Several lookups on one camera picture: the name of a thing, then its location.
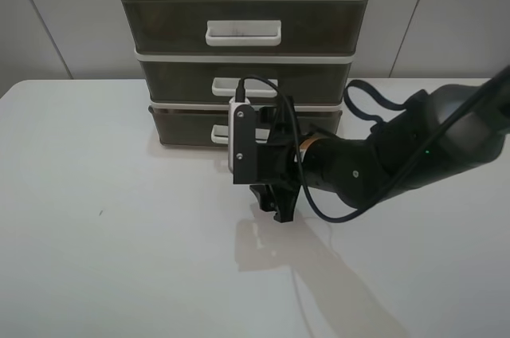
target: white table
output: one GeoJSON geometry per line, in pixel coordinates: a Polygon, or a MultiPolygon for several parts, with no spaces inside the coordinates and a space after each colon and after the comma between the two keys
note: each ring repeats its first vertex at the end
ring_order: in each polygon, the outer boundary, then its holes
{"type": "MultiPolygon", "coordinates": [[[[370,81],[396,101],[455,82],[370,81]]],[[[147,103],[144,81],[0,100],[1,337],[510,336],[510,147],[353,222],[300,198],[281,225],[225,152],[162,147],[147,103]]],[[[340,132],[370,126],[346,113],[340,132]]]]}

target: stacked drawers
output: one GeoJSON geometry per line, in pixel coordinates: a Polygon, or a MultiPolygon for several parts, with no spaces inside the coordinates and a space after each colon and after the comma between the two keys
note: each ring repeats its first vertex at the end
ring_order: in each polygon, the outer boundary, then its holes
{"type": "MultiPolygon", "coordinates": [[[[367,0],[121,1],[162,143],[226,143],[227,104],[246,75],[291,95],[304,131],[336,131],[367,0]]],[[[253,104],[274,103],[262,83],[246,88],[253,104]]]]}

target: drawer handle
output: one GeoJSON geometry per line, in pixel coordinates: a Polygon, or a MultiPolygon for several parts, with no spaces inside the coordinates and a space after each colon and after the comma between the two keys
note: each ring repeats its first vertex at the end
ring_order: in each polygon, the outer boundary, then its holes
{"type": "MultiPolygon", "coordinates": [[[[265,143],[269,137],[268,129],[256,129],[255,130],[255,139],[258,143],[265,143]]],[[[210,139],[215,144],[228,145],[229,144],[229,127],[226,125],[217,125],[213,126],[213,129],[210,132],[210,139]]]]}
{"type": "MultiPolygon", "coordinates": [[[[278,80],[270,80],[278,86],[278,80]]],[[[237,77],[215,77],[212,85],[213,95],[234,97],[237,83],[239,83],[237,77]]],[[[276,97],[277,95],[274,89],[255,79],[246,79],[245,88],[247,97],[276,97]]]]}
{"type": "Polygon", "coordinates": [[[208,21],[206,43],[213,47],[279,45],[281,21],[208,21]]]}

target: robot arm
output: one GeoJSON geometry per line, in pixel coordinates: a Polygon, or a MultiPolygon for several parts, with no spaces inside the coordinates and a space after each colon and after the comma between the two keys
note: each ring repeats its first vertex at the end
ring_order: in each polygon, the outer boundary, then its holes
{"type": "Polygon", "coordinates": [[[345,140],[319,129],[302,135],[292,99],[281,95],[275,108],[263,108],[257,118],[245,102],[243,82],[229,114],[233,182],[252,184],[260,208],[275,211],[279,222],[292,221],[301,186],[322,219],[346,222],[386,198],[492,162],[510,132],[510,66],[479,88],[446,85],[431,94],[417,92],[405,104],[389,102],[367,82],[352,81],[381,105],[403,110],[385,123],[358,110],[346,89],[349,109],[376,121],[365,140],[345,140]],[[260,123],[271,127],[264,144],[255,140],[260,123]],[[328,217],[316,208],[308,187],[335,192],[356,210],[328,217]]]}

